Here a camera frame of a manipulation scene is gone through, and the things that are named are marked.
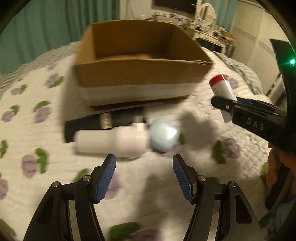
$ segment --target blue textured pad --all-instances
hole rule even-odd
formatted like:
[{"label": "blue textured pad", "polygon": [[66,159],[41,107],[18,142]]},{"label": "blue textured pad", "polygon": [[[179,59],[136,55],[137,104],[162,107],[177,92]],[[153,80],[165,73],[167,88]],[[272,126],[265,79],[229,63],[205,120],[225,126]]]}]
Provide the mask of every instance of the blue textured pad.
[{"label": "blue textured pad", "polygon": [[104,170],[104,173],[102,174],[101,179],[98,181],[97,192],[95,196],[95,199],[97,202],[100,202],[105,197],[107,189],[111,182],[113,173],[115,171],[115,167],[116,167],[116,157],[115,155],[112,155],[112,157],[109,160],[109,163],[107,164]]},{"label": "blue textured pad", "polygon": [[174,156],[173,157],[173,169],[175,172],[175,175],[178,179],[179,185],[181,187],[181,190],[183,192],[184,198],[188,200],[190,203],[193,202],[193,195],[191,192],[191,186],[190,182],[183,171],[178,159]]}]

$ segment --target open brown box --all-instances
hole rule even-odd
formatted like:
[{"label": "open brown box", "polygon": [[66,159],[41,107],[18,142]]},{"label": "open brown box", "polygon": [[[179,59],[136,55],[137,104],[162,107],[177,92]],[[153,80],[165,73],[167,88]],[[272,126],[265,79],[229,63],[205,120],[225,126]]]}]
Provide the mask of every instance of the open brown box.
[{"label": "open brown box", "polygon": [[82,97],[92,106],[188,96],[211,65],[183,30],[150,20],[90,25],[75,60]]}]

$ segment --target metal pin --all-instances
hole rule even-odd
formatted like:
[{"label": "metal pin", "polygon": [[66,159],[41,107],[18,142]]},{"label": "metal pin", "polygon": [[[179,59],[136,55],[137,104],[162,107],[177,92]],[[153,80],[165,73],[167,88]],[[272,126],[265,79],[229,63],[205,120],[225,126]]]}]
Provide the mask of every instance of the metal pin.
[{"label": "metal pin", "polygon": [[91,176],[86,175],[82,178],[83,181],[88,182],[91,179]]},{"label": "metal pin", "polygon": [[52,187],[54,187],[54,188],[56,188],[58,185],[59,185],[58,181],[52,183]]},{"label": "metal pin", "polygon": [[201,181],[201,182],[205,182],[207,180],[207,177],[204,176],[204,175],[200,175],[198,176],[198,179]]},{"label": "metal pin", "polygon": [[233,188],[236,188],[236,187],[237,187],[237,183],[234,182],[234,181],[231,181],[231,182],[229,183],[229,185],[232,186]]}]

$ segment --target wall-mounted tv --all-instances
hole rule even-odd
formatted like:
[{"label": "wall-mounted tv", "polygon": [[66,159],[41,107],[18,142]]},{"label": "wall-mounted tv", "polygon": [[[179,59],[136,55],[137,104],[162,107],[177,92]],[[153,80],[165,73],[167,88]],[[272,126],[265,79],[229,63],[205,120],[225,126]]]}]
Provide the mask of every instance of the wall-mounted tv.
[{"label": "wall-mounted tv", "polygon": [[168,7],[195,14],[196,0],[154,0],[154,4],[160,7]]}]

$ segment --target bed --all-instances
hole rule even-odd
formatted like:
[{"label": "bed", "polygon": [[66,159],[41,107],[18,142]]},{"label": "bed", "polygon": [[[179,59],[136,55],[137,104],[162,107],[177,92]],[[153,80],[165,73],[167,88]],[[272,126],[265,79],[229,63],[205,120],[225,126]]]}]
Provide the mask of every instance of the bed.
[{"label": "bed", "polygon": [[[0,79],[0,225],[4,223],[18,240],[23,240],[51,183],[73,182],[105,159],[78,155],[73,143],[63,140],[65,121],[98,113],[75,94],[73,61],[78,46],[75,42],[47,52]],[[267,142],[223,122],[220,111],[210,104],[213,93],[208,82],[224,74],[237,96],[270,101],[251,69],[222,54],[204,51],[214,64],[189,98],[144,105],[148,118],[165,117],[179,125],[185,144],[167,154],[149,151],[134,160],[117,159],[116,185],[95,205],[106,238],[111,226],[137,221],[143,229],[156,229],[161,240],[183,239],[194,207],[184,199],[174,175],[172,156],[176,153],[200,175],[217,177],[221,183],[236,181],[256,216],[267,213],[266,188],[260,179],[269,153]],[[213,158],[217,143],[228,145],[222,153],[224,164]],[[214,236],[215,222],[209,240]]]}]

